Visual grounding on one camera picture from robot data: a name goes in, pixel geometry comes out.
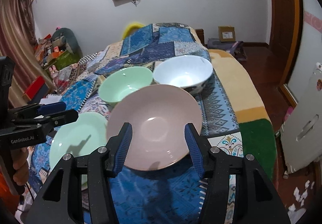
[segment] screw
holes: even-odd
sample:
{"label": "screw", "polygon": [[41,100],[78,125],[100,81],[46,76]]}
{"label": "screw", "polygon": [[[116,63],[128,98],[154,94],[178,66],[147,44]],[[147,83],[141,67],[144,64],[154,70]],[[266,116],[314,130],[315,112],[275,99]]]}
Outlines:
{"label": "screw", "polygon": [[71,154],[67,153],[62,158],[63,160],[68,161],[71,158]]}
{"label": "screw", "polygon": [[211,151],[212,153],[219,153],[219,152],[220,152],[220,149],[219,149],[218,147],[211,147],[211,148],[210,148],[210,151]]}
{"label": "screw", "polygon": [[97,150],[99,153],[104,153],[107,151],[107,148],[106,147],[99,147],[99,149]]}
{"label": "screw", "polygon": [[255,159],[255,157],[254,157],[253,154],[247,154],[246,159],[249,160],[249,161],[253,161]]}

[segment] pink bowl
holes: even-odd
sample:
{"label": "pink bowl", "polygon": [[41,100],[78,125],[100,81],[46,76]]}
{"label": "pink bowl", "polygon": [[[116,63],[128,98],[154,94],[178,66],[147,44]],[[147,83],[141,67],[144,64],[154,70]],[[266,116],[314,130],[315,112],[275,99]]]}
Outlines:
{"label": "pink bowl", "polygon": [[151,171],[168,167],[189,153],[184,128],[193,123],[201,132],[202,114],[196,100],[171,85],[150,85],[126,96],[112,110],[107,140],[119,133],[124,122],[133,137],[124,165]]}

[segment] hand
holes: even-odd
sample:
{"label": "hand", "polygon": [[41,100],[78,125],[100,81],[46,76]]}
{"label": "hand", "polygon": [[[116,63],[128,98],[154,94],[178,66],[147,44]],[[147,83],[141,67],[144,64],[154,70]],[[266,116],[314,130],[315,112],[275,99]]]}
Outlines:
{"label": "hand", "polygon": [[27,183],[29,179],[29,168],[28,168],[28,149],[21,148],[21,150],[14,153],[12,158],[13,160],[13,168],[17,171],[13,180],[19,185],[23,186]]}

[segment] white wall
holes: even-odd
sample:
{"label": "white wall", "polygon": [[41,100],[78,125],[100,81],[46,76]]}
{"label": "white wall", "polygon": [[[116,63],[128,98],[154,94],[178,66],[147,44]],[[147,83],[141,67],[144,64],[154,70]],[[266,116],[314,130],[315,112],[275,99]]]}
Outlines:
{"label": "white wall", "polygon": [[270,31],[272,28],[272,0],[267,0],[267,31],[266,31],[266,43],[270,41]]}
{"label": "white wall", "polygon": [[[322,19],[322,8],[317,0],[303,0],[303,4],[304,11]],[[303,95],[317,62],[322,62],[321,32],[304,22],[299,53],[288,83],[297,100]]]}
{"label": "white wall", "polygon": [[36,40],[38,41],[38,39],[43,39],[45,36],[47,35],[43,35],[42,32],[40,31],[38,24],[35,22],[35,36],[36,36]]}
{"label": "white wall", "polygon": [[35,0],[33,12],[41,34],[57,26],[75,33],[83,54],[121,39],[131,22],[179,22],[203,28],[205,40],[218,37],[218,26],[235,27],[236,39],[266,42],[268,0]]}

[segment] curtain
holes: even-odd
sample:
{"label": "curtain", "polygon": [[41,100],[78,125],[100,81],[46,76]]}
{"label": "curtain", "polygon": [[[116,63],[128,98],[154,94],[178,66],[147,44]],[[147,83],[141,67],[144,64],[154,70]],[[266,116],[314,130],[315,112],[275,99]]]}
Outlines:
{"label": "curtain", "polygon": [[31,0],[0,0],[0,56],[8,56],[16,63],[9,90],[12,107],[26,105],[22,95],[39,76],[54,88],[34,56],[36,42]]}

